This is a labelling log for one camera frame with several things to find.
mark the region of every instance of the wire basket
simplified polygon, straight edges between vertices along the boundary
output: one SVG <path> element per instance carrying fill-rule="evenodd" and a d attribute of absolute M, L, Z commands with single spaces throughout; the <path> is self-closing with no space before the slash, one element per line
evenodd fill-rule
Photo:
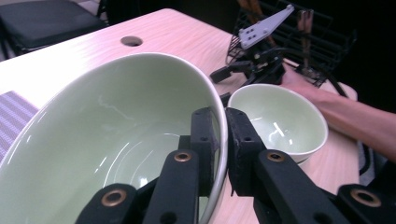
<path fill-rule="evenodd" d="M 246 29 L 252 25 L 252 18 L 256 21 L 264 20 L 272 16 L 280 10 L 283 10 L 287 5 L 293 5 L 294 11 L 272 32 L 271 37 L 274 39 L 278 47 L 298 50 L 303 52 L 302 37 L 303 34 L 297 29 L 297 12 L 299 10 L 307 9 L 297 6 L 291 2 L 284 0 L 266 0 L 259 1 L 262 14 L 257 15 L 245 8 L 240 9 L 238 18 L 233 28 L 233 37 L 227 53 L 226 63 L 230 64 L 238 61 L 244 56 L 244 50 L 241 48 L 240 39 L 238 37 L 239 30 Z M 333 18 L 314 12 L 314 20 L 312 24 L 312 33 L 310 36 L 304 36 L 310 39 L 310 57 L 321 69 L 331 73 L 333 69 L 343 60 L 349 53 L 353 44 L 356 41 L 356 31 L 352 31 L 351 35 L 342 35 L 331 29 Z M 304 57 L 296 54 L 284 54 L 285 58 L 302 64 Z"/>

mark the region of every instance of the large bowl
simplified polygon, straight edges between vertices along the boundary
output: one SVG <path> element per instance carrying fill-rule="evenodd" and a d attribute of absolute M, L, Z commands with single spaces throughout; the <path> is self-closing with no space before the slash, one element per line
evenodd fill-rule
<path fill-rule="evenodd" d="M 247 114 L 267 148 L 288 153 L 297 163 L 322 148 L 328 137 L 326 120 L 302 95 L 270 84 L 237 90 L 229 107 Z"/>
<path fill-rule="evenodd" d="M 139 189 L 158 177 L 191 113 L 209 107 L 219 150 L 210 197 L 212 216 L 227 161 L 227 125 L 218 94 L 192 64 L 142 53 L 100 66 L 68 85 L 21 132 L 0 166 L 0 223 L 74 223 L 99 189 Z"/>

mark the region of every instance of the chair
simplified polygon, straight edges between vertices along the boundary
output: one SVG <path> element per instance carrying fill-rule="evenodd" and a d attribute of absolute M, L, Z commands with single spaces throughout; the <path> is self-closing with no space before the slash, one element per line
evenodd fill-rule
<path fill-rule="evenodd" d="M 68 0 L 29 1 L 0 6 L 0 44 L 15 55 L 63 42 L 107 27 L 107 23 Z"/>

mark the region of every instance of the striped cloth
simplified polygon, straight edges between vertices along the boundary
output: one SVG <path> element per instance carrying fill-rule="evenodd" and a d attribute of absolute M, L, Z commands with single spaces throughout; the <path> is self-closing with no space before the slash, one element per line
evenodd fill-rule
<path fill-rule="evenodd" d="M 0 161 L 37 111 L 13 91 L 0 95 Z"/>

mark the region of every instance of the bowl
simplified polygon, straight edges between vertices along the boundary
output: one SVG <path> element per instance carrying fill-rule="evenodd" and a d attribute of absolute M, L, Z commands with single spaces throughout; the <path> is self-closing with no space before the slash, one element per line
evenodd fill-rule
<path fill-rule="evenodd" d="M 318 109 L 280 86 L 242 87 L 231 96 L 228 107 L 247 114 L 267 148 L 284 151 L 297 163 L 318 151 L 328 137 L 327 122 Z"/>
<path fill-rule="evenodd" d="M 219 142 L 214 187 L 200 199 L 206 223 L 226 171 L 225 112 L 205 74 L 161 53 L 93 69 L 32 118 L 0 166 L 0 223 L 75 223 L 99 189 L 145 186 L 159 176 L 179 137 L 191 134 L 191 114 L 203 107 L 213 114 Z"/>

